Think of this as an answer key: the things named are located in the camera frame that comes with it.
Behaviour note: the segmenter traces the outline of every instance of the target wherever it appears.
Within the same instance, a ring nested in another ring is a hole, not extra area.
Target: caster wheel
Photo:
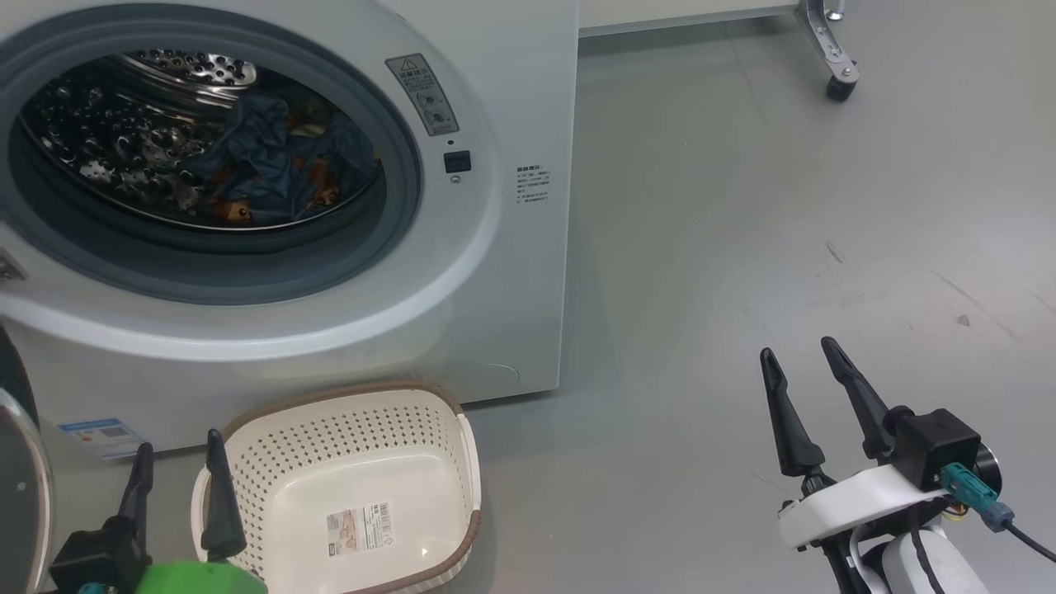
[[[830,99],[842,104],[851,96],[857,82],[844,82],[835,76],[829,78],[829,86],[825,88],[825,95]]]

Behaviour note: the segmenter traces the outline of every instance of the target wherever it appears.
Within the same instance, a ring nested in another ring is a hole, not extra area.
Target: washing machine
[[[372,380],[557,387],[577,38],[572,0],[6,0],[40,416],[111,458]]]

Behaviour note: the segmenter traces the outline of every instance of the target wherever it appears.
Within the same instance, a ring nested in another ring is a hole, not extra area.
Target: gray floor
[[[446,591],[834,592],[779,542],[797,485],[757,358],[774,347],[846,477],[867,461],[825,334],[888,404],[975,426],[1056,544],[1054,22],[1048,0],[851,0],[842,106],[791,19],[584,42],[563,385],[471,412],[486,523]],[[98,526],[127,465],[46,439],[59,534]],[[191,555],[201,463],[156,468],[157,560]],[[1007,535],[949,533],[993,592],[1052,590]]]

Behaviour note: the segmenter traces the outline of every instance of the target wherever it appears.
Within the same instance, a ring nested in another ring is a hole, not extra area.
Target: black cable
[[[924,575],[927,576],[928,583],[931,584],[931,590],[935,590],[935,594],[946,594],[946,591],[942,589],[942,584],[939,583],[939,577],[935,575],[931,561],[927,558],[927,551],[924,550],[924,543],[921,542],[919,512],[920,507],[913,507],[909,511],[909,538],[913,541],[913,549],[917,550],[917,560],[920,561],[921,569],[924,570]]]
[[[1050,561],[1053,561],[1054,563],[1056,563],[1056,553],[1053,553],[1052,551],[1045,549],[1038,541],[1036,541],[1033,538],[1031,538],[1031,537],[1026,536],[1025,534],[1023,534],[1023,531],[1021,531],[1018,527],[1016,527],[1012,523],[1011,519],[1001,522],[1001,525],[1004,526],[1004,527],[1006,527],[1006,528],[1008,528],[1008,532],[1012,533],[1012,536],[1015,536],[1019,540],[1022,540],[1023,544],[1026,544],[1031,549],[1034,549],[1042,557],[1044,557],[1045,559],[1049,559]]]

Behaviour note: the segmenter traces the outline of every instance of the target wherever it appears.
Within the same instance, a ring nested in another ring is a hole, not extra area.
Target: laundry basket
[[[247,546],[269,594],[423,592],[461,570],[480,522],[476,445],[450,395],[379,384],[244,415],[223,431]],[[210,476],[191,500],[199,557]]]

